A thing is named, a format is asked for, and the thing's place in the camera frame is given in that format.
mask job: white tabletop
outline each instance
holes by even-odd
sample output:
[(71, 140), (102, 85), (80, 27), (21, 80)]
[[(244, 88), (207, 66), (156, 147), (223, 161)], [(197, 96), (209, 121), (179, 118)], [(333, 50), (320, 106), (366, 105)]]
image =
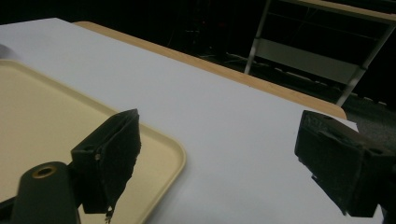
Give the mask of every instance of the white tabletop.
[(0, 26), (0, 58), (119, 111), (137, 108), (186, 148), (185, 170), (148, 223), (382, 221), (379, 209), (344, 217), (298, 162), (302, 105), (57, 19)]

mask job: table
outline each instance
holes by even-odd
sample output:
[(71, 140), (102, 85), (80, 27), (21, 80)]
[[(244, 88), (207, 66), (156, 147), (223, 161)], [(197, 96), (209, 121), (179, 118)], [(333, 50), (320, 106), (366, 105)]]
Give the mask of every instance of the table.
[(364, 8), (351, 7), (323, 0), (279, 1), (287, 2), (294, 5), (317, 8), (320, 10), (330, 11), (341, 15), (364, 19), (367, 21), (376, 21), (384, 23), (388, 26), (386, 31), (381, 35), (378, 41), (376, 41), (375, 47), (367, 55), (364, 62), (362, 62), (361, 64), (341, 62), (329, 57), (317, 55), (315, 53), (311, 53), (302, 49), (296, 49), (289, 46), (281, 45), (274, 41), (261, 38), (263, 26), (268, 15), (272, 0), (266, 1), (264, 10), (262, 12), (262, 18), (260, 20), (257, 33), (253, 40), (253, 44), (247, 59), (245, 73), (249, 73), (254, 57), (259, 56), (274, 61), (276, 63), (282, 63), (317, 76), (326, 77), (333, 81), (346, 84), (345, 89), (343, 90), (341, 96), (336, 102), (337, 105), (342, 105), (363, 77), (370, 63), (375, 58), (375, 55), (381, 50), (382, 46), (392, 34), (393, 30), (396, 27), (396, 15), (372, 11)]
[[(312, 108), (255, 89), (261, 85), (250, 88), (234, 81), (246, 81), (243, 74), (233, 73), (234, 80), (214, 76), (206, 70), (228, 70), (176, 61), (195, 59), (88, 22), (2, 25), (0, 46), (1, 58), (25, 63), (103, 104), (119, 111), (137, 107), (142, 122), (186, 148), (185, 170), (147, 223), (382, 221), (380, 211), (374, 219), (344, 217), (293, 154), (301, 114)], [(276, 86), (266, 84), (276, 92)], [(291, 99), (304, 99), (280, 89)]]

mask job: dark floor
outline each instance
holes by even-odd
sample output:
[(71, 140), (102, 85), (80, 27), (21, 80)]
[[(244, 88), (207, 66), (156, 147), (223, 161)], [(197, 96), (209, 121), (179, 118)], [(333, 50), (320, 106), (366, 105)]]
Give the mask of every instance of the dark floor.
[[(246, 65), (246, 59), (238, 55), (227, 54), (221, 59), (214, 54), (195, 54), (194, 56), (240, 72), (244, 71)], [(343, 88), (342, 85), (329, 80), (291, 71), (278, 64), (269, 65), (268, 62), (255, 62), (250, 74), (331, 103), (335, 103)], [(355, 93), (348, 97), (342, 108), (346, 112), (347, 119), (357, 123), (362, 135), (396, 152), (396, 111), (394, 109), (384, 103), (359, 97)]]

